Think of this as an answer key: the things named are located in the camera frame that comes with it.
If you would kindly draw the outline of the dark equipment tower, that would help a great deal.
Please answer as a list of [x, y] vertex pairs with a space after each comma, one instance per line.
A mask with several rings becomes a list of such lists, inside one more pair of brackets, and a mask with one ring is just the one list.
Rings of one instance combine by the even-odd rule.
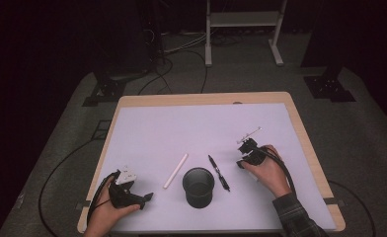
[[140, 0], [138, 10], [150, 59], [158, 65], [165, 65], [159, 0]]

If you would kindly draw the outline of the black stand base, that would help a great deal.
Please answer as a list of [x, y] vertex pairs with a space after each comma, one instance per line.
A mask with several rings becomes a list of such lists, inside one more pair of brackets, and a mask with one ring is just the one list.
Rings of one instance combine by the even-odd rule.
[[305, 76], [304, 81], [315, 99], [329, 99], [334, 103], [354, 102], [355, 98], [339, 81], [343, 67], [328, 66], [322, 75]]
[[123, 95], [126, 83], [112, 79], [98, 80], [92, 93], [83, 102], [83, 107], [95, 107], [99, 103], [117, 102]]

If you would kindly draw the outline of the person's left hand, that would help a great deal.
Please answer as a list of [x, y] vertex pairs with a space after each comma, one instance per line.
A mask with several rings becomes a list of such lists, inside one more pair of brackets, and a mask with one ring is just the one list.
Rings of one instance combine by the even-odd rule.
[[139, 209], [139, 204], [114, 208], [110, 202], [109, 187], [104, 186], [97, 201], [97, 208], [91, 215], [86, 231], [109, 233], [119, 220]]

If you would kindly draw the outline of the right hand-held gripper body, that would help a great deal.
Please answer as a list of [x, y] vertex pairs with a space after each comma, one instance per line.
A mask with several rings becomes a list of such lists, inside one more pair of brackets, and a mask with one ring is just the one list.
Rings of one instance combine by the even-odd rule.
[[260, 149], [257, 141], [252, 138], [252, 135], [261, 129], [262, 128], [259, 126], [254, 131], [246, 133], [237, 141], [237, 143], [240, 144], [238, 150], [242, 154], [242, 160], [251, 165], [260, 165], [266, 159], [265, 153]]

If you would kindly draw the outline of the white pen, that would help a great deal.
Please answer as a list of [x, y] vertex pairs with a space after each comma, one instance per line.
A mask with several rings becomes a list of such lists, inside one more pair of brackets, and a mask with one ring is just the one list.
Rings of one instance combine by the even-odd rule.
[[170, 175], [170, 177], [167, 179], [167, 181], [165, 182], [164, 186], [163, 186], [163, 189], [166, 190], [170, 187], [170, 185], [172, 184], [173, 180], [175, 179], [175, 177], [177, 176], [177, 174], [179, 173], [179, 171], [181, 170], [181, 168], [183, 167], [184, 163], [187, 161], [189, 157], [189, 153], [186, 153], [182, 158], [181, 160], [179, 161], [179, 163], [177, 164], [177, 166], [175, 167], [175, 169], [173, 170], [172, 174]]

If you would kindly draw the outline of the person's right hand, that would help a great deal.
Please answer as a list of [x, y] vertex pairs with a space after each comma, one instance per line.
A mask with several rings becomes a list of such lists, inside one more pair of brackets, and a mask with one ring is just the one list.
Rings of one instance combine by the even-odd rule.
[[261, 184], [268, 188], [276, 198], [291, 193], [291, 188], [283, 170], [271, 158], [266, 158], [259, 166], [254, 166], [243, 161], [242, 166], [251, 172]]

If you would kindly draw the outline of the black pen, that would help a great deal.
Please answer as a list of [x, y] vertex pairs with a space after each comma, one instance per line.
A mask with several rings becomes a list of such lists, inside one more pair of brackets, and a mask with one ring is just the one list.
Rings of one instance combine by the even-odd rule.
[[223, 189], [226, 190], [227, 192], [230, 192], [230, 187], [229, 187], [228, 183], [226, 182], [225, 178], [223, 177], [223, 175], [221, 174], [219, 167], [215, 163], [214, 159], [210, 155], [208, 155], [208, 160], [211, 163], [215, 172], [217, 173], [218, 179], [219, 179]]

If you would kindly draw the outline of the white table mat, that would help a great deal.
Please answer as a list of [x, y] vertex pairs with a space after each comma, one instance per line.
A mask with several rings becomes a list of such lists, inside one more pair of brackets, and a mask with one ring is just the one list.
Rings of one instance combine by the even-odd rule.
[[[119, 233], [260, 232], [275, 231], [281, 224], [271, 203], [271, 192], [236, 161], [242, 155], [237, 143], [246, 133], [261, 145], [275, 147], [283, 159], [310, 217], [326, 230], [336, 229], [315, 183], [303, 148], [284, 104], [121, 108], [112, 127], [99, 176], [106, 177], [127, 166], [137, 179], [132, 192], [153, 198], [120, 220]], [[187, 161], [166, 190], [163, 186], [181, 158]], [[210, 155], [230, 192], [216, 183], [213, 199], [205, 208], [191, 207], [182, 179], [186, 171], [202, 167], [218, 175]]]

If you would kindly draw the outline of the white metal desk frame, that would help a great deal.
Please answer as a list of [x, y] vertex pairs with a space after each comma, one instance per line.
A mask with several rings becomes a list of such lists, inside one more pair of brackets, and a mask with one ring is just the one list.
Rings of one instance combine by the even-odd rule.
[[206, 0], [206, 26], [205, 26], [205, 47], [204, 64], [212, 65], [211, 30], [213, 28], [242, 28], [242, 27], [274, 27], [272, 38], [269, 39], [274, 62], [277, 66], [283, 66], [277, 47], [277, 41], [281, 30], [287, 0], [281, 0], [281, 4], [276, 11], [264, 12], [212, 12], [211, 1]]

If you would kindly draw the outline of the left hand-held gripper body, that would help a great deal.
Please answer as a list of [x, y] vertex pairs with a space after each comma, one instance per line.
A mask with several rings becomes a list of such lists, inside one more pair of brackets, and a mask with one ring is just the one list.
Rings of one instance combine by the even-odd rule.
[[130, 189], [137, 176], [127, 167], [123, 166], [114, 173], [114, 179], [109, 186], [110, 200], [114, 208], [124, 208], [130, 205], [146, 202], [144, 197], [133, 194]]

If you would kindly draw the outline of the black mesh pen holder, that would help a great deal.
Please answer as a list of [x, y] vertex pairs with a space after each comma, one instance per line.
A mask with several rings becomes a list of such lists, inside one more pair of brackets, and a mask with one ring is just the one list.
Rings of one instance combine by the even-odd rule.
[[183, 188], [186, 200], [191, 207], [205, 208], [213, 199], [214, 178], [201, 167], [189, 169], [183, 176]]

